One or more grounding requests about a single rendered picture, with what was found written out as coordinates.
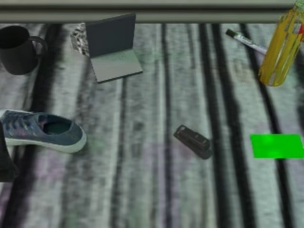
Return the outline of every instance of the shoe laces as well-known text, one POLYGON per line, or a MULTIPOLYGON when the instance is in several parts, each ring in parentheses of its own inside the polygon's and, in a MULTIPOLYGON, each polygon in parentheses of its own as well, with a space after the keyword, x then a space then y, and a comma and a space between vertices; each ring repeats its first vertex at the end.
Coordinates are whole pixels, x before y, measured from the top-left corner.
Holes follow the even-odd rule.
POLYGON ((5 128, 5 130, 10 130, 13 128, 14 130, 18 128, 26 128, 30 127, 30 121, 29 118, 31 117, 31 114, 28 113, 8 113, 5 118, 2 120, 2 124, 5 128))

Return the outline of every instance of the blue sneaker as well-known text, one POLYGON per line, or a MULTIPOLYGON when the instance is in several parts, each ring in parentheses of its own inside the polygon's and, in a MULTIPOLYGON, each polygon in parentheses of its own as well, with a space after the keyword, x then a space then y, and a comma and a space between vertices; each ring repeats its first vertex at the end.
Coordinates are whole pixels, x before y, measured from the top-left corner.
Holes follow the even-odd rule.
POLYGON ((0 110, 7 146, 37 145, 74 153, 86 144, 86 134, 75 122, 47 113, 0 110))

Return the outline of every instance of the laptop screen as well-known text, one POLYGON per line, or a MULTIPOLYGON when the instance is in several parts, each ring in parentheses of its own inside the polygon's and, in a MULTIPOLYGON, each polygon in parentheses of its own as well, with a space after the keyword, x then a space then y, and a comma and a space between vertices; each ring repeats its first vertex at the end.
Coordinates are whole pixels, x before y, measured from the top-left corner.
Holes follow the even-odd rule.
POLYGON ((85 24, 90 57, 133 47, 136 14, 128 14, 85 24))

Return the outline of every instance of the green rectangle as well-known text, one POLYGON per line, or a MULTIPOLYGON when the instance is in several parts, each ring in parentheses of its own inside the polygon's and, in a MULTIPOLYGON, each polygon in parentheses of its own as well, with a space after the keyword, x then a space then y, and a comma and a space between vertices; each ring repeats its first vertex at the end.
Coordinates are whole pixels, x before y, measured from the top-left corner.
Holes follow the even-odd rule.
POLYGON ((298 134, 252 134, 250 140, 255 158, 304 158, 298 134))

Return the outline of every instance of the mug handle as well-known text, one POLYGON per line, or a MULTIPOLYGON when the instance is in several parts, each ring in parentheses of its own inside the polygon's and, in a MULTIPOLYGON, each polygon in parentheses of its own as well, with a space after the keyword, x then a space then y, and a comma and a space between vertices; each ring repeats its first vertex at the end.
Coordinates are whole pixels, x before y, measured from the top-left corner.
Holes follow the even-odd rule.
POLYGON ((42 45, 42 52, 40 54, 37 54, 38 58, 39 57, 42 57, 43 55, 46 54, 46 52, 48 51, 48 44, 46 43, 46 41, 40 37, 35 37, 35 36, 32 36, 32 37, 29 37, 29 40, 31 41, 35 41, 37 43, 40 43, 42 45))

